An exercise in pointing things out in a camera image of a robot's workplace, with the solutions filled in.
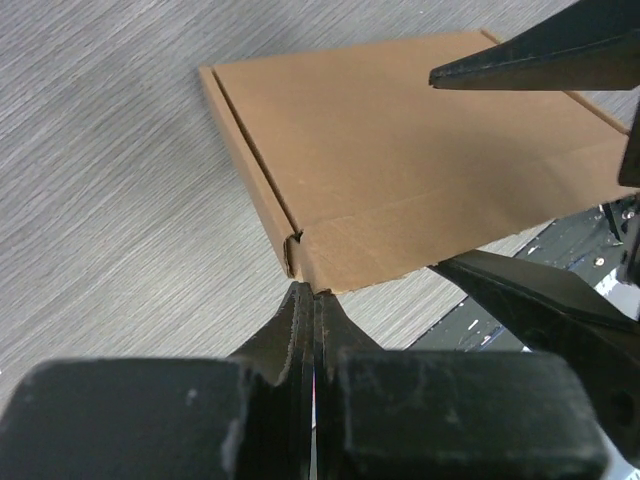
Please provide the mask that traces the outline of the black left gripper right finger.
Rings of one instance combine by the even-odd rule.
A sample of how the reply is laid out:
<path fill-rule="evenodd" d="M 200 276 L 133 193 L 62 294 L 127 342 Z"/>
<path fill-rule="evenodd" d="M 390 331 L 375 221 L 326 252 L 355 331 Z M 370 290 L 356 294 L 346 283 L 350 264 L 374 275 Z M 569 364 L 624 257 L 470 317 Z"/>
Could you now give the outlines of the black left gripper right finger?
<path fill-rule="evenodd" d="M 608 451 L 558 356 L 385 350 L 314 299 L 321 479 L 598 479 Z"/>

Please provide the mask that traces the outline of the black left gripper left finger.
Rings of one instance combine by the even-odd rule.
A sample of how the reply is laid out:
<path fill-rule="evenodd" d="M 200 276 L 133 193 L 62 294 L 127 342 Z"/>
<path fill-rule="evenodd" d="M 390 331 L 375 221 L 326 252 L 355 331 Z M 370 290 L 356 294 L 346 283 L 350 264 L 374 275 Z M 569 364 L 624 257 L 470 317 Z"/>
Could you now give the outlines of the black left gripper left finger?
<path fill-rule="evenodd" d="M 5 479 L 305 479 L 314 299 L 293 283 L 225 358 L 65 359 L 1 418 Z"/>

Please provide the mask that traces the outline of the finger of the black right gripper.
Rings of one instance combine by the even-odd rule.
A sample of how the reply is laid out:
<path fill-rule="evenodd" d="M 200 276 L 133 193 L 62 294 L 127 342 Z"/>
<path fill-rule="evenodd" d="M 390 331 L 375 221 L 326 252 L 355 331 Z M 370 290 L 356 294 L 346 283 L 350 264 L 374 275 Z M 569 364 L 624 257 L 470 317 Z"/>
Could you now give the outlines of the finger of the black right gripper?
<path fill-rule="evenodd" d="M 639 85 L 639 3 L 578 1 L 520 35 L 433 69 L 449 90 L 621 91 Z"/>
<path fill-rule="evenodd" d="M 562 357 L 577 374 L 600 426 L 632 465 L 639 462 L 639 324 L 583 281 L 578 307 L 527 300 L 508 290 L 502 268 L 516 258 L 473 250 L 441 261 L 433 271 L 483 306 L 524 345 Z"/>

